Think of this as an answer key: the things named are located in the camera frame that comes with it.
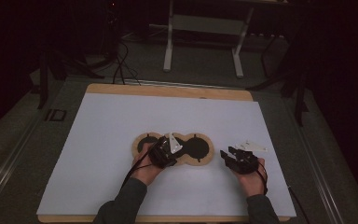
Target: gray carpet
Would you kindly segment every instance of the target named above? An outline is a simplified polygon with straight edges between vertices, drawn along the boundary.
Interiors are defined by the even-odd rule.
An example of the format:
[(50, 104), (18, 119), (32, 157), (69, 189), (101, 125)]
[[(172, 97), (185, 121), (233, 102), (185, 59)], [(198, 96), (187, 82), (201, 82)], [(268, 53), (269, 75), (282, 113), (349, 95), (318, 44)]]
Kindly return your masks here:
[[(137, 78), (143, 84), (151, 84), (142, 81), (147, 80), (154, 83), (158, 81), (225, 88), (244, 88), (266, 80), (259, 60), (260, 52), (267, 44), (264, 38), (251, 37), (245, 43), (241, 53), (244, 79), (235, 78), (230, 51), (225, 46), (212, 48), (204, 45), (199, 48), (194, 43), (181, 40), (173, 47), (172, 71), (164, 73), (162, 65), (165, 46), (158, 36), (153, 40), (125, 42), (129, 48), (126, 63), (130, 68), (124, 69), (126, 77), (137, 73)], [(278, 45), (279, 47), (268, 52), (269, 71), (274, 70), (284, 52), (285, 43), (278, 42)], [(120, 52), (124, 56), (123, 46)], [(92, 82), (111, 82), (116, 67), (113, 64), (98, 72), (107, 76), (104, 80), (89, 79), (72, 71), (58, 95), (50, 97), (53, 101), (48, 108), (67, 110), (67, 117), (64, 122), (42, 120), (34, 129), (24, 145), (16, 169), (0, 194), (0, 223), (38, 223), (36, 209), (76, 117), (85, 89)], [(253, 92), (253, 96), (260, 103), (287, 184), (296, 193), (310, 223), (332, 223), (324, 197), (321, 196), (325, 193), (325, 189), (319, 187), (321, 182), (332, 193), (342, 222), (358, 223), (358, 187), (311, 92), (307, 91), (306, 94), (309, 112), (303, 114), (304, 127), (300, 128), (294, 120), (294, 99), (280, 96), (278, 89), (281, 85), (282, 83), (278, 83), (263, 91)], [(0, 164), (15, 146), (16, 139), (21, 137), (21, 132), (32, 117), (43, 117), (40, 113), (46, 111), (37, 111), (37, 103), (37, 96), (27, 94), (0, 121)], [(291, 218), (287, 223), (306, 223), (297, 202), (293, 200), (297, 217)]]

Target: table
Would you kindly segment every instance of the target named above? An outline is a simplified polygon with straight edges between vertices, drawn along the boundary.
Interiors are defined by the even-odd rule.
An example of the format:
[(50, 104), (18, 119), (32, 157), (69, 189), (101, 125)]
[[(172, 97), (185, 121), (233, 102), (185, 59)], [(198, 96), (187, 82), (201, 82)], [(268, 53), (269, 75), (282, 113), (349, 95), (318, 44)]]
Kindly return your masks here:
[[(121, 101), (120, 108), (115, 105), (115, 100), (123, 100)], [(248, 91), (231, 91), (231, 90), (215, 90), (215, 89), (192, 89), (192, 88), (174, 88), (174, 87), (153, 87), (153, 86), (121, 86), (121, 85), (107, 85), (107, 84), (91, 84), (86, 92), (85, 98), (83, 99), (82, 105), (79, 108), (79, 111), (76, 116), (76, 120), (73, 124), (72, 130), (68, 135), (67, 141), (65, 143), (64, 149), (62, 150), (62, 154), (57, 162), (57, 165), (53, 171), (53, 174), (48, 182), (48, 186), (44, 193), (42, 202), (38, 209), (38, 218), (41, 222), (91, 222), (96, 214), (97, 209), (102, 203), (108, 200), (112, 200), (115, 195), (115, 189), (119, 188), (119, 183), (126, 174), (126, 170), (128, 171), (130, 167), (123, 167), (122, 165), (117, 166), (116, 164), (122, 162), (123, 164), (130, 165), (131, 163), (131, 142), (129, 143), (126, 138), (132, 139), (136, 137), (133, 134), (130, 134), (133, 130), (132, 126), (140, 126), (139, 122), (142, 123), (143, 119), (137, 119), (131, 115), (131, 111), (133, 108), (137, 108), (137, 105), (127, 103), (125, 105), (124, 102), (146, 102), (147, 105), (150, 105), (148, 108), (143, 107), (141, 117), (143, 114), (150, 114), (149, 111), (153, 111), (154, 108), (157, 108), (158, 102), (170, 102), (173, 101), (173, 105), (180, 105), (182, 102), (185, 103), (195, 103), (193, 106), (197, 107), (197, 105), (202, 104), (202, 106), (206, 106), (205, 108), (209, 108), (208, 105), (211, 103), (215, 105), (218, 103), (224, 109), (224, 113), (227, 113), (230, 109), (230, 106), (223, 105), (248, 105), (243, 104), (243, 102), (249, 102), (250, 105), (255, 105), (257, 103), (252, 103), (253, 98), (250, 92)], [(97, 104), (103, 103), (101, 108), (95, 107)], [(256, 114), (249, 119), (249, 126), (252, 125), (252, 120), (260, 120), (262, 119), (261, 111), (257, 110), (257, 106), (251, 106), (255, 109)], [(124, 108), (126, 115), (124, 114), (112, 114), (114, 108), (115, 111), (119, 111)], [(190, 111), (190, 115), (193, 115), (192, 108), (183, 108), (182, 106), (175, 108), (174, 110), (180, 110), (181, 114), (185, 115), (185, 112)], [(241, 112), (245, 114), (246, 117), (247, 111), (237, 110), (237, 112)], [(209, 113), (205, 113), (203, 117), (208, 117)], [(164, 120), (164, 124), (168, 124), (168, 127), (160, 127), (159, 125), (148, 126), (146, 129), (154, 128), (158, 133), (166, 133), (166, 130), (183, 131), (189, 125), (185, 125), (184, 127), (178, 126), (170, 126), (172, 124), (177, 124), (177, 120), (172, 121), (170, 114), (160, 113), (158, 114), (157, 119)], [(195, 117), (194, 120), (190, 123), (197, 123), (202, 118), (200, 116)], [(221, 118), (221, 122), (217, 123), (219, 127), (225, 126), (225, 120), (228, 122), (232, 119), (231, 116), (227, 116), (227, 118)], [(121, 122), (124, 120), (124, 126), (120, 126), (117, 122)], [(237, 121), (232, 120), (232, 124), (229, 126), (235, 126)], [(277, 214), (284, 213), (287, 216), (280, 216), (280, 220), (285, 221), (290, 217), (296, 215), (296, 212), (293, 207), (293, 203), (291, 201), (290, 195), (288, 193), (287, 187), (285, 186), (284, 178), (282, 175), (282, 170), (276, 158), (275, 151), (273, 149), (273, 145), (270, 142), (268, 132), (266, 133), (267, 127), (264, 123), (258, 125), (258, 127), (252, 128), (251, 133), (247, 133), (247, 131), (240, 132), (240, 136), (243, 134), (252, 135), (252, 140), (255, 140), (258, 143), (262, 143), (263, 146), (268, 148), (268, 154), (262, 154), (268, 163), (269, 170), (269, 182), (268, 184), (273, 186), (270, 188), (268, 192), (268, 196), (273, 202), (274, 209), (276, 209)], [(209, 137), (212, 137), (212, 141), (215, 147), (215, 150), (225, 149), (227, 142), (226, 139), (230, 138), (231, 135), (225, 135), (223, 139), (217, 139), (213, 132), (208, 133)], [(115, 138), (117, 135), (118, 141), (113, 141), (114, 145), (117, 148), (125, 148), (128, 145), (128, 151), (122, 151), (119, 149), (115, 149), (112, 151), (112, 138)], [(203, 183), (192, 182), (192, 188), (189, 186), (181, 185), (177, 181), (174, 182), (175, 185), (171, 185), (169, 190), (174, 190), (181, 195), (180, 198), (172, 197), (171, 199), (166, 199), (164, 195), (166, 195), (166, 185), (167, 183), (172, 183), (172, 178), (174, 176), (175, 180), (183, 179), (183, 176), (186, 177), (186, 180), (194, 180), (198, 178), (203, 178), (205, 182), (211, 181), (216, 183), (216, 186), (204, 185)], [(117, 178), (120, 179), (117, 183), (113, 180)], [(205, 187), (205, 192), (200, 190), (200, 187)], [(181, 194), (183, 189), (186, 189), (185, 194)], [(220, 194), (212, 194), (209, 195), (209, 190), (214, 190), (216, 192), (221, 192), (221, 189), (226, 189), (225, 193)], [(247, 220), (247, 216), (221, 216), (221, 215), (212, 215), (209, 214), (209, 209), (211, 211), (215, 209), (215, 205), (207, 205), (211, 206), (205, 208), (203, 215), (195, 216), (195, 215), (169, 215), (166, 216), (164, 214), (157, 214), (155, 216), (146, 215), (149, 210), (153, 210), (153, 205), (155, 202), (153, 200), (162, 200), (158, 201), (159, 204), (167, 204), (174, 202), (175, 205), (181, 204), (181, 198), (193, 198), (195, 196), (200, 195), (203, 199), (209, 198), (213, 200), (213, 197), (223, 197), (223, 198), (233, 198), (235, 205), (238, 210), (242, 212), (243, 202), (245, 202), (244, 198), (239, 197), (239, 192), (241, 190), (238, 188), (238, 183), (236, 182), (235, 177), (230, 173), (228, 168), (224, 167), (223, 161), (220, 159), (214, 158), (211, 161), (211, 164), (206, 166), (193, 168), (190, 166), (181, 165), (178, 167), (174, 167), (172, 169), (168, 169), (162, 173), (162, 175), (158, 176), (158, 179), (155, 180), (153, 186), (148, 188), (148, 194), (144, 200), (143, 206), (141, 206), (140, 212), (138, 213), (138, 217), (136, 218), (137, 222), (229, 222), (229, 221), (244, 221)], [(79, 206), (78, 210), (71, 210), (72, 207)], [(162, 210), (161, 213), (164, 213), (164, 209), (168, 206), (163, 206), (159, 208)]]
[(163, 71), (165, 72), (171, 71), (172, 48), (173, 48), (172, 31), (173, 29), (177, 29), (177, 30), (224, 34), (224, 35), (238, 35), (239, 36), (238, 43), (237, 46), (232, 49), (232, 57), (233, 57), (237, 78), (243, 78), (240, 52), (241, 52), (243, 40), (246, 37), (249, 23), (251, 21), (252, 15), (255, 10), (255, 6), (268, 5), (268, 4), (277, 5), (277, 6), (292, 5), (287, 3), (286, 1), (278, 2), (276, 0), (230, 0), (229, 2), (239, 2), (239, 3), (248, 4), (250, 6), (247, 12), (246, 19), (244, 21), (178, 15), (173, 13), (173, 0), (170, 0), (169, 19), (168, 19), (168, 42), (165, 51)]

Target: gray sleeve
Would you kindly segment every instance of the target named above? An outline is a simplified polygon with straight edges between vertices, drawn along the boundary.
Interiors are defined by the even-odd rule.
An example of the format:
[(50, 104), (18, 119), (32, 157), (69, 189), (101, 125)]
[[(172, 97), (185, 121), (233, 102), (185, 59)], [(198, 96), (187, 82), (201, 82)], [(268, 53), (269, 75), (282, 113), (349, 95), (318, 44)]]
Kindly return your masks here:
[(249, 222), (252, 224), (279, 223), (269, 198), (259, 194), (246, 199), (248, 203)]
[(134, 223), (146, 193), (146, 184), (138, 179), (130, 178), (114, 201), (107, 202), (101, 206), (92, 223)]

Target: person's left hand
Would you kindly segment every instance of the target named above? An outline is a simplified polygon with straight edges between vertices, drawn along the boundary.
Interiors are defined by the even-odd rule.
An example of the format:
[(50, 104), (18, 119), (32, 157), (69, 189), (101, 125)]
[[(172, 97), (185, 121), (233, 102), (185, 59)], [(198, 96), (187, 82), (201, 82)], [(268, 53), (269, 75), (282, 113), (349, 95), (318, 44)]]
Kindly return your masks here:
[[(152, 143), (144, 143), (142, 151), (133, 159), (132, 165), (135, 164), (138, 160), (140, 160), (152, 145)], [(146, 156), (138, 165), (138, 167), (142, 168), (135, 170), (132, 173), (131, 177), (139, 179), (147, 186), (149, 186), (156, 178), (156, 176), (162, 171), (162, 169), (152, 164), (149, 156)]]

